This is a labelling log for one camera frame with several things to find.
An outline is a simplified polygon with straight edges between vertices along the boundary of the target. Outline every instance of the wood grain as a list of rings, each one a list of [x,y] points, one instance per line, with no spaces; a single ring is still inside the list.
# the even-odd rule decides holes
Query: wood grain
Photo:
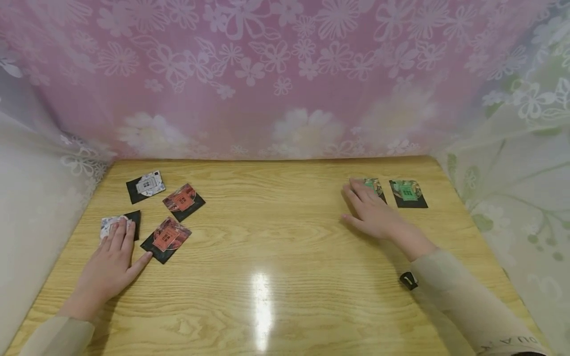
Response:
[[[159,169],[166,192],[131,205],[125,182]],[[348,177],[416,179],[429,209],[399,209],[524,319],[543,341],[439,165],[428,157],[335,161],[120,161],[97,189],[7,355],[71,293],[99,243],[100,219],[142,210],[141,242],[169,216],[162,199],[190,183],[206,205],[183,222],[188,241],[152,260],[109,302],[88,355],[465,353],[429,303],[398,283],[407,269],[389,243],[339,215]],[[134,257],[144,251],[135,247]]]

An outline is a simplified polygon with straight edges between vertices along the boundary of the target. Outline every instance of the backdrop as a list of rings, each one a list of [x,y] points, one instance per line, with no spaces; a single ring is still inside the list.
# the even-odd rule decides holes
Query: backdrop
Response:
[[[0,1],[3,66],[120,158],[425,154],[560,0]],[[540,36],[548,36],[545,29]]]

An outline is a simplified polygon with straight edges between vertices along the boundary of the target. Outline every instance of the sleeve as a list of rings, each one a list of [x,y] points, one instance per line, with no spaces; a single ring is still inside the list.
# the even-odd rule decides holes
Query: sleeve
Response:
[[[412,274],[477,355],[547,354],[524,323],[449,252],[420,257],[412,262]]]
[[[81,355],[95,327],[87,321],[53,317],[41,324],[24,345],[20,356]]]

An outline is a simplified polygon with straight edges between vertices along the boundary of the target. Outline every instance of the wrist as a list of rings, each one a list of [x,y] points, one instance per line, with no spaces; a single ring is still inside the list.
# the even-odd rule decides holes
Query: wrist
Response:
[[[94,322],[105,302],[106,300],[95,294],[74,291],[63,303],[58,316]]]
[[[415,225],[406,221],[399,222],[388,231],[388,239],[392,242],[399,240],[422,239],[426,238],[424,233]]]
[[[438,248],[418,227],[412,224],[408,224],[406,229],[400,229],[397,234],[392,235],[391,241],[410,262],[429,255]]]

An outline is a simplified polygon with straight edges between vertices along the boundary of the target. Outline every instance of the curtain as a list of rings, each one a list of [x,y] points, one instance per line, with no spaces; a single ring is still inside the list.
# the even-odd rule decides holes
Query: curtain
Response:
[[[0,354],[16,334],[107,165],[108,160],[79,137],[59,131],[27,82],[0,71]]]
[[[0,0],[0,111],[87,178],[121,158],[431,154],[570,354],[569,7]]]
[[[486,87],[483,124],[435,156],[553,350],[570,354],[570,21],[537,26],[526,65]]]
[[[3,0],[0,40],[61,129],[119,158],[425,154],[563,3]]]

